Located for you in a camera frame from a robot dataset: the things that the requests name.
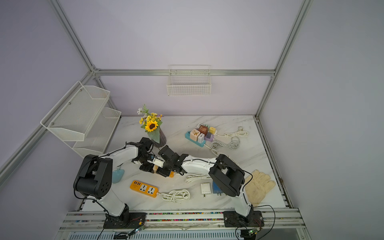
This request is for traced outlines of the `white charger plug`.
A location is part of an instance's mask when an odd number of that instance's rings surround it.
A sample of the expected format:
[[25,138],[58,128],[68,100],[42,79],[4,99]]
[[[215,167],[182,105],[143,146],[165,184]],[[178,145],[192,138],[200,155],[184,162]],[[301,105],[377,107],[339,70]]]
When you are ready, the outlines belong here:
[[210,183],[201,183],[201,194],[203,198],[212,193],[211,184]]

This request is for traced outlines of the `blue cube plug adapter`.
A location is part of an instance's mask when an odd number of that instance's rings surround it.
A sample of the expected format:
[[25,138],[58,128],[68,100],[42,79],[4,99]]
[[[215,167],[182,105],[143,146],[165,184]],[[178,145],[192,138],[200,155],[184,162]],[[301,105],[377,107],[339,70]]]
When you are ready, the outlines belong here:
[[219,188],[219,186],[215,182],[213,182],[212,188],[213,188],[214,194],[217,194],[218,196],[222,195],[223,191]]

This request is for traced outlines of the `beige cube plug adapter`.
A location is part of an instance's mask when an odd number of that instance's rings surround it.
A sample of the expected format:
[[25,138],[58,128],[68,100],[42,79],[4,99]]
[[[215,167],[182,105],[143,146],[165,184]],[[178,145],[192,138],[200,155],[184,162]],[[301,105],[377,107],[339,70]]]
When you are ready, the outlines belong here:
[[155,173],[155,174],[157,173],[158,168],[159,168],[158,166],[154,165],[153,170],[154,170],[154,173]]

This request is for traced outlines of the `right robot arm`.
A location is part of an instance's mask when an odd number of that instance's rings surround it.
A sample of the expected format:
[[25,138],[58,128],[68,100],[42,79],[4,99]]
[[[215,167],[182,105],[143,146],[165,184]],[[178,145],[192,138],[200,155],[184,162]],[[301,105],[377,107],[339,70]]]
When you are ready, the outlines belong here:
[[253,205],[248,200],[245,186],[245,171],[226,155],[220,154],[213,159],[200,159],[188,154],[178,155],[169,146],[159,151],[163,166],[158,168],[158,174],[168,177],[170,172],[180,175],[208,175],[224,194],[233,198],[235,212],[247,218],[253,211]]

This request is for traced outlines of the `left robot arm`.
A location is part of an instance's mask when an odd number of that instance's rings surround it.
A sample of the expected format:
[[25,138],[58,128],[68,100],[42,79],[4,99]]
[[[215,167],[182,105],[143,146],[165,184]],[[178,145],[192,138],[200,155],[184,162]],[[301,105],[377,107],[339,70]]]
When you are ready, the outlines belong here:
[[120,217],[127,209],[112,190],[114,167],[126,162],[147,161],[153,149],[149,138],[140,142],[125,143],[124,147],[101,156],[87,155],[74,180],[74,193],[81,200],[92,200],[101,206],[109,217]]

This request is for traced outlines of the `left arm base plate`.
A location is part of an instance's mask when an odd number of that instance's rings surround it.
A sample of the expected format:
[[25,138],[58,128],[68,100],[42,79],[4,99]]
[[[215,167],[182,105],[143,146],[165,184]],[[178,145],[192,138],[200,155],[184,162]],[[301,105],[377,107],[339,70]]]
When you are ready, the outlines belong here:
[[104,229],[138,229],[146,221],[144,212],[123,213],[120,217],[109,216],[104,223]]

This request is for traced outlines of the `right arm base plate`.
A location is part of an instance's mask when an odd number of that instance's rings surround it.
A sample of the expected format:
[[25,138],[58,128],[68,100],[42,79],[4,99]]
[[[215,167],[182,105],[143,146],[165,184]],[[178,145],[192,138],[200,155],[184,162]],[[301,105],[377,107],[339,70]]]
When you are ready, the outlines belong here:
[[225,211],[224,224],[226,228],[230,227],[264,227],[264,218],[260,211],[250,211],[247,217],[244,217],[235,211]]

